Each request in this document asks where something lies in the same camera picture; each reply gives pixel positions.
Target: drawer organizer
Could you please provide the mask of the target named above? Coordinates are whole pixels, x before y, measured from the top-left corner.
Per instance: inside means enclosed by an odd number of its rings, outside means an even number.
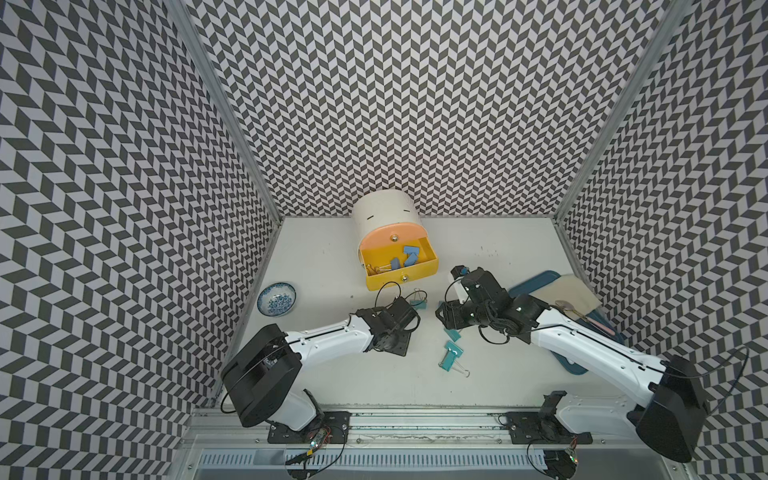
[[[413,200],[405,192],[379,190],[367,194],[355,203],[352,219],[359,238],[357,256],[366,272],[368,290],[378,290],[387,282],[405,283],[437,273],[437,254]],[[419,248],[414,265],[403,266],[409,258],[404,247]],[[395,258],[401,268],[388,270]]]

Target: yellow drawer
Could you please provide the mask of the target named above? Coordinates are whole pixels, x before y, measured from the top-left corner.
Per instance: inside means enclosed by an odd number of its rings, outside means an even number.
[[[403,265],[408,258],[408,255],[405,255],[402,252],[402,248],[405,245],[419,248],[419,259],[416,261],[416,264],[404,266],[403,268],[389,272],[382,272],[378,275],[372,275],[366,267],[366,285],[368,286],[368,290],[376,291],[387,282],[397,282],[402,284],[437,273],[439,260],[437,255],[435,255],[435,251],[432,249],[432,245],[429,244],[429,238],[427,237],[409,242],[399,241],[386,247],[371,250],[360,250],[363,265],[389,265],[389,262],[395,257],[399,258],[400,265]]]

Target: white table surface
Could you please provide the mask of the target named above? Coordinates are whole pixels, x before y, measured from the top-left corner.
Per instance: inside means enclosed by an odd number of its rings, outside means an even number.
[[[547,350],[512,339],[503,346],[486,343],[476,327],[462,331],[458,361],[470,371],[438,367],[449,340],[435,308],[450,284],[450,269],[466,265],[491,271],[505,287],[544,270],[572,273],[548,218],[425,218],[424,227],[440,259],[436,275],[408,282],[429,294],[422,323],[411,336],[407,356],[368,352],[344,356],[318,366],[304,366],[294,388],[307,388],[320,404],[334,406],[535,406],[553,390],[577,395],[621,392],[588,372],[567,372]],[[284,281],[296,288],[296,305],[285,316],[269,318],[254,307],[241,345],[259,329],[277,323],[283,331],[312,329],[347,318],[349,312],[373,306],[365,270],[356,254],[357,239],[349,218],[288,218],[267,266],[262,288]],[[386,305],[396,287],[382,291]],[[449,294],[449,300],[455,298]],[[488,331],[491,340],[502,339]]]

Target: chevron pattern wall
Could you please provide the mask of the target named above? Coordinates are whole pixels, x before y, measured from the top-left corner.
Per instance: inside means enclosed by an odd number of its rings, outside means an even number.
[[[159,0],[0,5],[0,478],[160,478],[211,395],[274,225],[206,95]]]
[[[768,4],[702,0],[567,218],[641,349],[707,368],[753,358],[697,450],[703,478],[768,478]],[[718,401],[739,365],[705,377]]]
[[[669,0],[187,0],[285,215],[551,214]]]

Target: white cylindrical container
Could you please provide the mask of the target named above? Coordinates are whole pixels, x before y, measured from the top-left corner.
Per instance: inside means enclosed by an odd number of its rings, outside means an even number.
[[[414,227],[423,230],[423,234],[419,236],[426,237],[426,230],[422,226],[413,200],[406,192],[400,190],[379,190],[361,197],[352,207],[352,220],[355,221],[357,228],[358,250],[370,248],[371,245],[367,244],[371,240],[376,241],[374,238],[369,238],[366,242],[366,238],[371,233],[374,233],[373,237],[377,234],[380,236],[382,232],[379,229],[398,223],[412,223]],[[395,232],[384,237],[390,238],[393,234],[397,235]]]

